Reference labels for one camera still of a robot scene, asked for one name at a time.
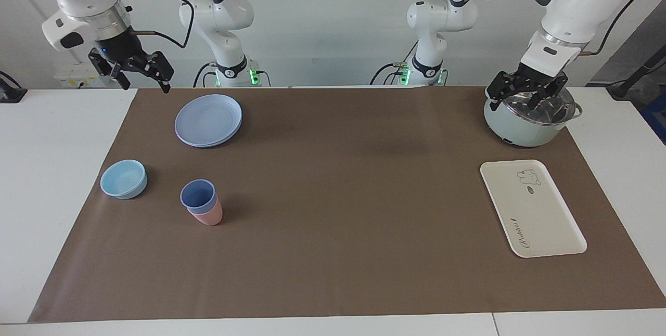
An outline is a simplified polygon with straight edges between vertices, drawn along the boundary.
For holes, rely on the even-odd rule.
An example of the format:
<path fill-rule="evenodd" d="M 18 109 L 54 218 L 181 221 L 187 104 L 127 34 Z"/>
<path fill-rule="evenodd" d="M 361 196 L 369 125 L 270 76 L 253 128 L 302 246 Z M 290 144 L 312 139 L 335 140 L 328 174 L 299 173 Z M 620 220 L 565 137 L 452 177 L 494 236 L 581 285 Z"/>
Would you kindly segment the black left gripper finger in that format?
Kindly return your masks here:
<path fill-rule="evenodd" d="M 550 82 L 528 82 L 528 91 L 532 92 L 530 99 L 527 102 L 529 111 L 536 109 L 543 100 L 556 97 L 559 92 L 564 88 L 568 82 L 566 74 L 559 74 Z"/>
<path fill-rule="evenodd" d="M 523 92 L 524 76 L 517 73 L 500 71 L 492 82 L 486 87 L 486 97 L 490 100 L 488 106 L 495 112 L 502 101 Z"/>

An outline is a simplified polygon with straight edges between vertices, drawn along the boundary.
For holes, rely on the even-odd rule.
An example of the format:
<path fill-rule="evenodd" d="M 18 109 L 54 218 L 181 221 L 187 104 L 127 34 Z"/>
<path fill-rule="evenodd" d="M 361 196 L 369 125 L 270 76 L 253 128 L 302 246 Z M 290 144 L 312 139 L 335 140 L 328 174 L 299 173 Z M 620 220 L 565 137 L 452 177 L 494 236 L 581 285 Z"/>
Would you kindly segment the blue crate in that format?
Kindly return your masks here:
<path fill-rule="evenodd" d="M 666 91 L 640 109 L 639 113 L 666 146 Z"/>

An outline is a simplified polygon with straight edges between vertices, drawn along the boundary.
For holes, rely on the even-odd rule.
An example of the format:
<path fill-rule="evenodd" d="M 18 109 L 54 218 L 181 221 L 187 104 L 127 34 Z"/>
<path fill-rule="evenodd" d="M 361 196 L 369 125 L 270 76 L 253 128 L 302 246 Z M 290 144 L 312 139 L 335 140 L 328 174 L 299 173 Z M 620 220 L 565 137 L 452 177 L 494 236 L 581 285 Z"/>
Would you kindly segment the blue ribbed plastic cup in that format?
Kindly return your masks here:
<path fill-rule="evenodd" d="M 215 186 L 206 179 L 191 180 L 180 193 L 181 204 L 193 215 L 208 213 L 217 200 Z"/>

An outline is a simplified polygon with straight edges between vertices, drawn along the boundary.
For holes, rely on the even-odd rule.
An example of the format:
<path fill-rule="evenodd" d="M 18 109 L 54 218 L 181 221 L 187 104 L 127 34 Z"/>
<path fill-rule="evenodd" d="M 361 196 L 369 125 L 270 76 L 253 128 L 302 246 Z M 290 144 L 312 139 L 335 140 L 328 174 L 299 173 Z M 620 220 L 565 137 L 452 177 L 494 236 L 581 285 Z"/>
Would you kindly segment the mint green electric pot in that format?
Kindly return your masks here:
<path fill-rule="evenodd" d="M 540 126 L 528 123 L 507 112 L 490 113 L 490 100 L 486 97 L 484 118 L 490 130 L 502 141 L 519 147 L 539 147 L 551 142 L 566 125 Z"/>

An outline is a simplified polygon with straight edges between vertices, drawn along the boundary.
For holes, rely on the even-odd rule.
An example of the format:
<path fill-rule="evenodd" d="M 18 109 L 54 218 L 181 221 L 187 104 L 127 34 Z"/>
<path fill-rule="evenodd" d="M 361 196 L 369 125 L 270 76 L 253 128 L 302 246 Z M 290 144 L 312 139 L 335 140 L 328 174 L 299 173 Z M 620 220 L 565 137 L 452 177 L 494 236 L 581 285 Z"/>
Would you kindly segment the white wall socket box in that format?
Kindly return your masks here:
<path fill-rule="evenodd" d="M 62 88 L 106 88 L 107 80 L 92 65 L 60 63 L 56 65 L 54 80 Z"/>

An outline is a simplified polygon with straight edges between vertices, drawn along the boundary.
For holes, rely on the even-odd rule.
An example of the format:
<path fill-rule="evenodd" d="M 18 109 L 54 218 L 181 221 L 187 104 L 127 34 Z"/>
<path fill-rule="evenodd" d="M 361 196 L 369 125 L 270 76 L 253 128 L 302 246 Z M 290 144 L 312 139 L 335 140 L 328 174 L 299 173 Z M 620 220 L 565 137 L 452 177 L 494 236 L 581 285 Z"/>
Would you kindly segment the lavender blue plate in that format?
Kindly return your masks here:
<path fill-rule="evenodd" d="M 215 147 L 238 132 L 242 116 L 238 101 L 223 94 L 209 94 L 181 108 L 174 120 L 174 132 L 188 146 Z"/>

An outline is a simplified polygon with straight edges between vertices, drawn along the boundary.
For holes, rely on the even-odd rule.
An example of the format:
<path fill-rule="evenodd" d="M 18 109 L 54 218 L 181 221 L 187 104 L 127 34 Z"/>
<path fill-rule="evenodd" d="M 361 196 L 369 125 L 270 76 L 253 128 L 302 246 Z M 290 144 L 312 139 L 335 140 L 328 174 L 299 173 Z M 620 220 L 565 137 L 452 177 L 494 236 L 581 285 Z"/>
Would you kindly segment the glass pot lid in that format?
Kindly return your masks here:
<path fill-rule="evenodd" d="M 528 123 L 549 127 L 566 125 L 583 114 L 581 105 L 575 102 L 566 88 L 562 89 L 557 96 L 545 98 L 531 108 L 528 103 L 535 96 L 537 96 L 535 92 L 514 94 L 501 101 L 495 110 L 490 109 L 490 113 L 507 112 L 509 116 L 517 117 Z"/>

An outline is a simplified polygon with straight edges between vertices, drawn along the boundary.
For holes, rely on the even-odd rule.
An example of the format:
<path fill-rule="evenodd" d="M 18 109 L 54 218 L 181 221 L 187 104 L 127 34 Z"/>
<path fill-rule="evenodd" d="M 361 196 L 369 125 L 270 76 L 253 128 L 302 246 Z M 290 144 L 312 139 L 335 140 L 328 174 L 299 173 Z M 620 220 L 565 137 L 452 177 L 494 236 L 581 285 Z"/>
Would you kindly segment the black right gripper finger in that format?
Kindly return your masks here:
<path fill-rule="evenodd" d="M 142 75 L 155 80 L 164 94 L 169 93 L 174 70 L 164 53 L 158 50 L 145 54 L 138 59 L 136 66 Z"/>
<path fill-rule="evenodd" d="M 121 63 L 113 63 L 105 59 L 102 54 L 98 53 L 97 49 L 93 48 L 88 52 L 88 59 L 97 71 L 98 75 L 102 77 L 110 77 L 111 80 L 117 82 L 121 89 L 129 90 L 131 82 L 124 75 Z"/>

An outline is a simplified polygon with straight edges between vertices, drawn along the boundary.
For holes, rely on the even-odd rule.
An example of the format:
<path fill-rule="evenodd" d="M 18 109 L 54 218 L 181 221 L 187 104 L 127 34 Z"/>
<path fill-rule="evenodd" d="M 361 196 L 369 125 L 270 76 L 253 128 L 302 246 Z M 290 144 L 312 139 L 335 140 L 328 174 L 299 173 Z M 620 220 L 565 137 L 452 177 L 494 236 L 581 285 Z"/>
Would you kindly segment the pink plastic cup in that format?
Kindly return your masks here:
<path fill-rule="evenodd" d="M 188 206 L 188 212 L 207 226 L 218 225 L 223 220 L 223 208 L 218 198 L 211 199 L 202 206 Z"/>

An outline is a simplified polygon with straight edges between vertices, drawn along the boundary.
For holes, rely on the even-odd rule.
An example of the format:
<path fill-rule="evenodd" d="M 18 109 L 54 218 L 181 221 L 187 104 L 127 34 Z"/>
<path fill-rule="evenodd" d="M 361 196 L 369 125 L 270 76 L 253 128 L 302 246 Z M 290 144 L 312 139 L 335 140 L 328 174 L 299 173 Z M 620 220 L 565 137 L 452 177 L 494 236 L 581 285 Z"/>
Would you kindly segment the brown table mat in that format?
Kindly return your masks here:
<path fill-rule="evenodd" d="M 103 164 L 140 161 L 147 189 L 95 185 L 30 322 L 666 307 L 569 132 L 509 146 L 478 87 L 227 89 L 240 130 L 197 149 L 174 120 L 207 94 L 136 92 Z M 480 173 L 508 160 L 545 165 L 585 253 L 514 254 Z M 218 225 L 180 202 L 196 179 Z"/>

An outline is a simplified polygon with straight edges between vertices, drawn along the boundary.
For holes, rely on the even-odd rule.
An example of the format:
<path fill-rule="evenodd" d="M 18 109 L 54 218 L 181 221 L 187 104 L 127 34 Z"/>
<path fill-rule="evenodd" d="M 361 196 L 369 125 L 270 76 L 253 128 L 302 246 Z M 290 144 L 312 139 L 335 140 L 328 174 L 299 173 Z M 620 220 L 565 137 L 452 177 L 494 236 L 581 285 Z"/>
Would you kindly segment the cream tray with bear print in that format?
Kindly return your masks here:
<path fill-rule="evenodd" d="M 542 162 L 485 162 L 480 173 L 515 255 L 532 259 L 587 251 L 585 237 Z"/>

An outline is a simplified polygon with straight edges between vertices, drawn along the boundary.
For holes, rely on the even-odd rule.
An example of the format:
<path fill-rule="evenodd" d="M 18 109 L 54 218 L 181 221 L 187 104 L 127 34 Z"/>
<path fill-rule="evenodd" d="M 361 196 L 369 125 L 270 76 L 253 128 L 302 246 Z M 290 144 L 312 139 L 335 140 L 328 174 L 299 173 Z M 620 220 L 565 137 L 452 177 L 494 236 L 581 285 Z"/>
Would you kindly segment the black clamp mount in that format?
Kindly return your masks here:
<path fill-rule="evenodd" d="M 0 70 L 0 104 L 19 103 L 28 92 L 11 75 Z"/>

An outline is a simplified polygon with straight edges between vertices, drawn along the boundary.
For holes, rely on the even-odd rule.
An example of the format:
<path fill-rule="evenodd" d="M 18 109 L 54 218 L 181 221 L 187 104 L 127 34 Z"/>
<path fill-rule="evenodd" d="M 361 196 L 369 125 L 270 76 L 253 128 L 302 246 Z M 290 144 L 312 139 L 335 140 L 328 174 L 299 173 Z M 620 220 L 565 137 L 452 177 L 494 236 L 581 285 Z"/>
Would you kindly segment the light blue bowl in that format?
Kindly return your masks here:
<path fill-rule="evenodd" d="M 112 198 L 131 199 L 139 196 L 148 184 L 147 170 L 136 160 L 112 164 L 100 178 L 100 188 Z"/>

